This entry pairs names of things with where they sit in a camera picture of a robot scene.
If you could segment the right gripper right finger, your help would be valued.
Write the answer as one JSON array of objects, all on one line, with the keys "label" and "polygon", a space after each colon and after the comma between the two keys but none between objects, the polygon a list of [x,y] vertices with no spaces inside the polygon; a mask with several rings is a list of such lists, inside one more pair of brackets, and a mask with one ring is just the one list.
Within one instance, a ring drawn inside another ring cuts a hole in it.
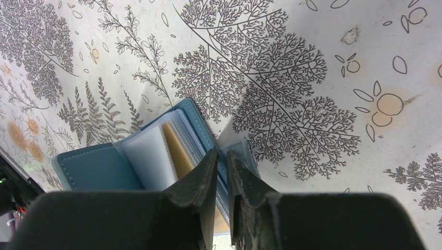
[{"label": "right gripper right finger", "polygon": [[387,194],[280,193],[226,155],[236,249],[424,249],[409,215]]}]

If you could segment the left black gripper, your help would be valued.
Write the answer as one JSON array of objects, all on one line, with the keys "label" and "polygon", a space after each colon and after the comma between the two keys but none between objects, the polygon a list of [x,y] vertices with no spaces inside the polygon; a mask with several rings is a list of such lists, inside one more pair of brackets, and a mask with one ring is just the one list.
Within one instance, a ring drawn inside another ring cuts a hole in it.
[{"label": "left black gripper", "polygon": [[27,207],[45,191],[32,179],[19,174],[1,158],[1,238],[15,234]]}]

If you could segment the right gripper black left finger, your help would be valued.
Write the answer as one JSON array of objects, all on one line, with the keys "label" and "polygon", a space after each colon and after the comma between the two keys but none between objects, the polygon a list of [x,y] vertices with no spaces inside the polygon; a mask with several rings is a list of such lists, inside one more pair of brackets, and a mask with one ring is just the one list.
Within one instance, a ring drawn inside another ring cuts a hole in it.
[{"label": "right gripper black left finger", "polygon": [[218,151],[167,189],[51,192],[30,206],[8,249],[211,249]]}]

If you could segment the blue leather card holder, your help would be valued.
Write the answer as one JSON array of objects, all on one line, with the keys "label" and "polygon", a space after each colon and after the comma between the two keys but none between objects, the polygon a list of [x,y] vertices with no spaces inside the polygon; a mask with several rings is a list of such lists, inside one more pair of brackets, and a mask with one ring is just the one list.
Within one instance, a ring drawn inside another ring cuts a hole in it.
[{"label": "blue leather card holder", "polygon": [[66,190],[162,191],[179,180],[162,129],[165,123],[170,124],[193,164],[217,146],[196,104],[185,98],[117,142],[58,154],[52,160],[53,168]]}]

